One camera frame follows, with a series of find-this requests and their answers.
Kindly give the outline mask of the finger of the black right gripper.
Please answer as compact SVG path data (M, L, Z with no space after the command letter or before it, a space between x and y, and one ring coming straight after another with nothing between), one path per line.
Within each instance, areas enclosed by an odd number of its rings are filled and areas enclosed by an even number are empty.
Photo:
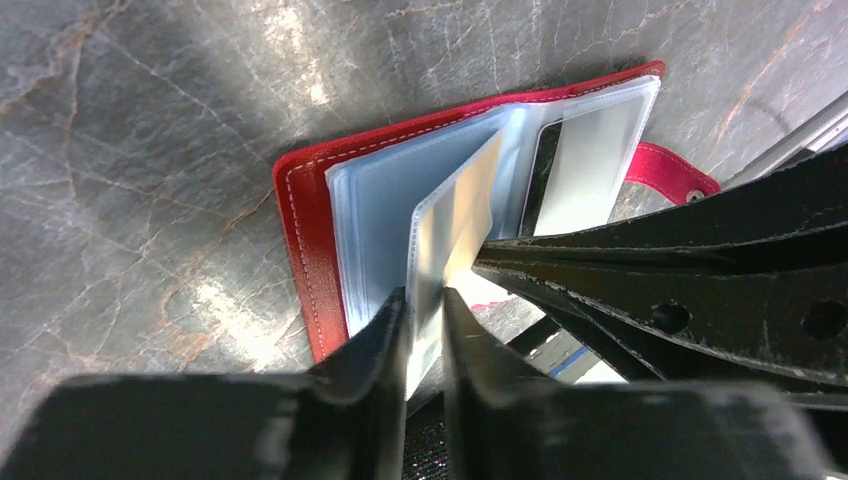
M614 366L662 379L847 387L845 264L723 275L569 261L481 259L475 270L534 303Z
M489 242L476 265L803 269L847 260L847 148L716 195L572 234Z

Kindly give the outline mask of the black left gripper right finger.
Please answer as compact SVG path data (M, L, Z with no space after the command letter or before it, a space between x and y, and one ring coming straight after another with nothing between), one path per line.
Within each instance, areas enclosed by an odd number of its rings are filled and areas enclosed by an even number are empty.
M445 425L454 479L822 479L808 419L762 384L563 384L443 292Z

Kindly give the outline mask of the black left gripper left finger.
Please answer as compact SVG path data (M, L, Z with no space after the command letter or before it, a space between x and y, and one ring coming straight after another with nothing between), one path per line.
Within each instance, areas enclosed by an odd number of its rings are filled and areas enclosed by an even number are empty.
M35 409L5 479L397 479L403 289L302 373L80 375Z

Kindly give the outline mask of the gold magnetic stripe card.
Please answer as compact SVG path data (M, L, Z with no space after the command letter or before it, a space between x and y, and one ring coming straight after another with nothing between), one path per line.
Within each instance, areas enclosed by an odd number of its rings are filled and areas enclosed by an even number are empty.
M452 287L472 306L503 296L471 271L492 225L490 206L502 135L491 137L421 204L417 227L416 282L410 295L416 324L429 327Z

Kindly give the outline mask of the red leather card holder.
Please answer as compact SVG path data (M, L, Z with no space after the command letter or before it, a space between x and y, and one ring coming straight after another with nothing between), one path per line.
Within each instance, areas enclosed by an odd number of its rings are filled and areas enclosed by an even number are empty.
M676 153L642 141L665 72L650 62L547 90L501 94L284 154L273 181L308 338L322 361L363 330L405 287L412 340L406 390L441 353L436 323L416 324L421 204L491 137L502 135L487 240L519 233L540 130L563 121L533 236L605 224L623 184L645 185L676 205L719 184Z

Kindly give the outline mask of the black VIP card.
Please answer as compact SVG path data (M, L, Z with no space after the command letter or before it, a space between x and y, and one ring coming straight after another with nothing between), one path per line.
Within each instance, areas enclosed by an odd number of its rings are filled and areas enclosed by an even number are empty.
M563 121L559 120L544 125L539 132L519 231L522 237L534 235L551 168L556 160L562 124Z

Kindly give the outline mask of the black microphone with silver grille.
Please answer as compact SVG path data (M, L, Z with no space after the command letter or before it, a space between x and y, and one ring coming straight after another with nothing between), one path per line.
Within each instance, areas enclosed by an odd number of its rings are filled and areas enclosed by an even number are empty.
M449 478L444 420L442 394L436 395L407 418L401 473L403 480Z

